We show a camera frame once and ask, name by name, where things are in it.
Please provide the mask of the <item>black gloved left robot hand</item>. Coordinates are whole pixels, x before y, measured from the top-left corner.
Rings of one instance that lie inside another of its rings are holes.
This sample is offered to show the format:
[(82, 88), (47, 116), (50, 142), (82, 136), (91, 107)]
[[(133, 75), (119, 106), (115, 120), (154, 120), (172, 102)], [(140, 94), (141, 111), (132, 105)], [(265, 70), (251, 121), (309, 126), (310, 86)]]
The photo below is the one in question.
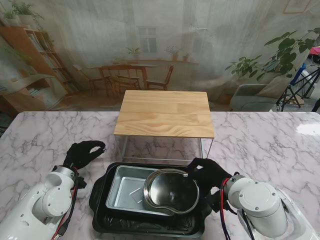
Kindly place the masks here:
[(73, 143), (66, 153), (63, 167), (80, 170), (105, 152), (106, 144), (99, 140)]

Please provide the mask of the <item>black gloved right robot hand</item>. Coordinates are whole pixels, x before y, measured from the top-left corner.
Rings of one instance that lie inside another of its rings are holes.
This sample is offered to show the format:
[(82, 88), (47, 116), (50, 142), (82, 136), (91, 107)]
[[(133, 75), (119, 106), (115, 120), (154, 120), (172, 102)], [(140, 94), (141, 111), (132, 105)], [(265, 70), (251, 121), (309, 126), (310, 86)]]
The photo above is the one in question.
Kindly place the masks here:
[(224, 179), (232, 175), (226, 172), (216, 161), (195, 157), (187, 166), (188, 177), (196, 181), (199, 193), (206, 197), (213, 187), (220, 188)]

